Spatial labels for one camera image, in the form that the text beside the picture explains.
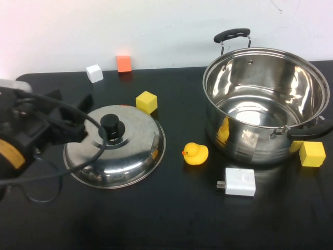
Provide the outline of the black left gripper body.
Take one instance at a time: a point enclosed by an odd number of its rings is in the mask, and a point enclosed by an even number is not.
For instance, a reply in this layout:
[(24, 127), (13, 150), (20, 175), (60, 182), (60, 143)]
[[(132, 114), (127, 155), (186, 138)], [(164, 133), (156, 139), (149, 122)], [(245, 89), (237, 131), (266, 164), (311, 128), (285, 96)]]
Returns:
[(87, 136), (84, 122), (70, 120), (71, 110), (60, 104), (48, 110), (47, 102), (23, 91), (1, 91), (1, 159), (30, 159), (36, 149)]

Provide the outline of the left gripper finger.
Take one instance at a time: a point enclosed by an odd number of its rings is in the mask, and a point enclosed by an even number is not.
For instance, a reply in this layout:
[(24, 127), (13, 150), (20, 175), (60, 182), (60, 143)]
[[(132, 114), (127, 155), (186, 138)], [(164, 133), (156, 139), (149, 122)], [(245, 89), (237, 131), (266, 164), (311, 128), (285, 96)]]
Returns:
[[(61, 101), (62, 100), (62, 94), (61, 94), (61, 91), (59, 89), (57, 90), (53, 90), (49, 93), (46, 94), (46, 97), (49, 97), (51, 99), (54, 99), (54, 100), (58, 100), (58, 101)], [(52, 110), (56, 107), (56, 105), (54, 103), (50, 103), (50, 102), (47, 102), (46, 103), (46, 108), (48, 110)]]
[[(84, 112), (85, 114), (90, 110), (93, 106), (93, 96), (92, 94), (85, 95), (82, 99), (75, 102), (72, 107)], [(69, 118), (72, 122), (84, 122), (84, 116), (79, 115), (77, 112), (69, 112)]]

